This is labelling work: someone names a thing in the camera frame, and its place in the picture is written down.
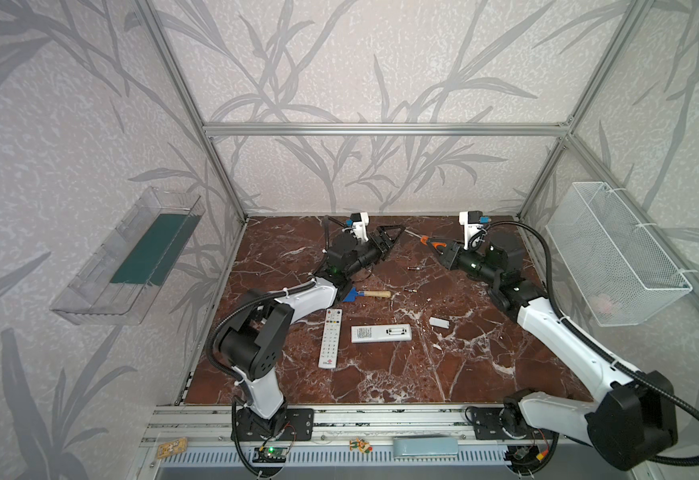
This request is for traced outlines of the white remote control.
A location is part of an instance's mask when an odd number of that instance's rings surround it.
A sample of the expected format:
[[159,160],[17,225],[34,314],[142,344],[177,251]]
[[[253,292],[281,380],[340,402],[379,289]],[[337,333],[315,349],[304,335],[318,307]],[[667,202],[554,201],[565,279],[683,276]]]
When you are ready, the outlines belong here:
[[328,309],[326,311],[319,358],[319,368],[321,369],[334,369],[337,366],[342,320],[343,311],[341,309]]
[[411,326],[407,324],[397,325],[372,325],[353,326],[351,328],[351,342],[353,343],[385,343],[411,341]]

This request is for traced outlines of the white battery cover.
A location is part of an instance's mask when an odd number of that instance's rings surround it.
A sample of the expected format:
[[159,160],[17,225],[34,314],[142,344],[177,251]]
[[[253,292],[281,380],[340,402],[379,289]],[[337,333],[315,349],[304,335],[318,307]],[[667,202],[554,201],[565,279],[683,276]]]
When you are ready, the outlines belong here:
[[451,327],[451,323],[449,323],[449,321],[437,317],[429,318],[429,324],[431,324],[433,327],[441,329],[449,329]]

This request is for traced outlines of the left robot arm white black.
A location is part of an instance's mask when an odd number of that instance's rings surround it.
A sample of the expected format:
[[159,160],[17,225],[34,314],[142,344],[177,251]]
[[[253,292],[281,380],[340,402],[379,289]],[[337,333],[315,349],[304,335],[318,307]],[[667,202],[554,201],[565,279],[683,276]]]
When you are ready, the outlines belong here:
[[326,239],[324,256],[307,282],[273,291],[251,289],[217,325],[205,344],[207,360],[243,389],[253,418],[274,423],[285,417],[287,400],[276,365],[291,325],[345,300],[353,276],[387,260],[404,233],[401,224],[369,232],[367,221],[357,215],[339,235]]

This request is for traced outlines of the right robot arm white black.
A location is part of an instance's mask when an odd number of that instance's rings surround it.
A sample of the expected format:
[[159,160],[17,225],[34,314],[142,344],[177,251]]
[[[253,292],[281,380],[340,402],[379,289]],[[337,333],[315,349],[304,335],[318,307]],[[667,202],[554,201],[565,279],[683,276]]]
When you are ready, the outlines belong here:
[[427,246],[445,268],[487,284],[497,309],[553,351],[591,394],[591,400],[577,401],[517,393],[505,402],[507,422],[583,442],[623,471],[677,444],[673,402],[634,380],[633,366],[617,370],[617,356],[555,314],[547,292],[523,275],[523,246],[517,238],[504,233],[483,252],[467,250],[457,240],[430,239]]

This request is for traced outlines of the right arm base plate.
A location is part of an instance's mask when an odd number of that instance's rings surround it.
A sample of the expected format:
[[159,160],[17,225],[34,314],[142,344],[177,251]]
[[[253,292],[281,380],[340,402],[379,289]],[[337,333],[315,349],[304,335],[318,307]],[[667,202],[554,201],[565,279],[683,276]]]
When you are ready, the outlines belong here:
[[477,440],[519,440],[527,437],[513,409],[467,406],[465,419],[473,428]]

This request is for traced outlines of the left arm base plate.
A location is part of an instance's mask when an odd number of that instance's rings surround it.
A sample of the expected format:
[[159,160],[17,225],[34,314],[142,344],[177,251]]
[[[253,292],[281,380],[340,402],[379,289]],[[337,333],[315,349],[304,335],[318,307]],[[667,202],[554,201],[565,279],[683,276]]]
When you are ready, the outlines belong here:
[[271,419],[264,419],[247,407],[235,413],[237,438],[245,442],[310,441],[314,425],[315,410],[311,408],[281,408]]

